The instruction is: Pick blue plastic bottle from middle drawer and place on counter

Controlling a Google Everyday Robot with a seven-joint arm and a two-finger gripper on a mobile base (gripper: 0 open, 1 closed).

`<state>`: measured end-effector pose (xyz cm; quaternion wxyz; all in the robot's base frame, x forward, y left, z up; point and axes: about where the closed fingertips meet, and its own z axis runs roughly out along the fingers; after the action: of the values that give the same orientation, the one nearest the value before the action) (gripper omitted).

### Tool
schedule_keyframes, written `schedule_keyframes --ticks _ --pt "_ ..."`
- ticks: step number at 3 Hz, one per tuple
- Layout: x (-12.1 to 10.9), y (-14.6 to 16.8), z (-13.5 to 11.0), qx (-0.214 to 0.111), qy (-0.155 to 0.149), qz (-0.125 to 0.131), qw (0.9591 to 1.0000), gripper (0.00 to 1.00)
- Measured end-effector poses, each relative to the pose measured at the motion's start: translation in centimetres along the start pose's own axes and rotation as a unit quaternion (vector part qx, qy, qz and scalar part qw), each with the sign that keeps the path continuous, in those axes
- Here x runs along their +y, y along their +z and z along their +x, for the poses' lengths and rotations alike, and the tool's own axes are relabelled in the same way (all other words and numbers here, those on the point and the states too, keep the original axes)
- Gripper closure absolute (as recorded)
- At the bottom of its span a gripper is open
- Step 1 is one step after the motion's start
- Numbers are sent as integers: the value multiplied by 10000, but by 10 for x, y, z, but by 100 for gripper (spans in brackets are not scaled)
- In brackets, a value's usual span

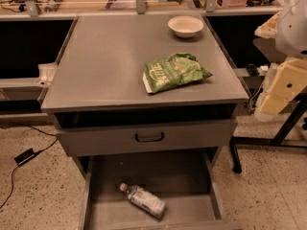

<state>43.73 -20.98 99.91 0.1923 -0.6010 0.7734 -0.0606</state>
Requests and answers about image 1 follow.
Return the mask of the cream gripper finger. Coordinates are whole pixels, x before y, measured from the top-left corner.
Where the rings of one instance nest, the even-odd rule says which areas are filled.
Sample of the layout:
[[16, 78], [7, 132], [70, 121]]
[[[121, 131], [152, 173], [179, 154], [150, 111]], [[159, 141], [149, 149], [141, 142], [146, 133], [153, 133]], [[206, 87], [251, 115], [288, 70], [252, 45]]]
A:
[[276, 75], [259, 109], [277, 115], [307, 87], [307, 60], [291, 58], [276, 69]]

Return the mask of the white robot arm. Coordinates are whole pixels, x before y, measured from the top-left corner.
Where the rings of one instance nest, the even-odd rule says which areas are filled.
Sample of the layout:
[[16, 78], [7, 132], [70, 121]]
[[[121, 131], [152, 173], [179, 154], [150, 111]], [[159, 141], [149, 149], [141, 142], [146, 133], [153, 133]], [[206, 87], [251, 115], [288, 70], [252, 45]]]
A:
[[286, 56], [268, 71], [256, 101], [255, 116], [274, 116], [307, 87], [307, 0], [289, 0], [255, 34], [273, 38], [276, 50]]

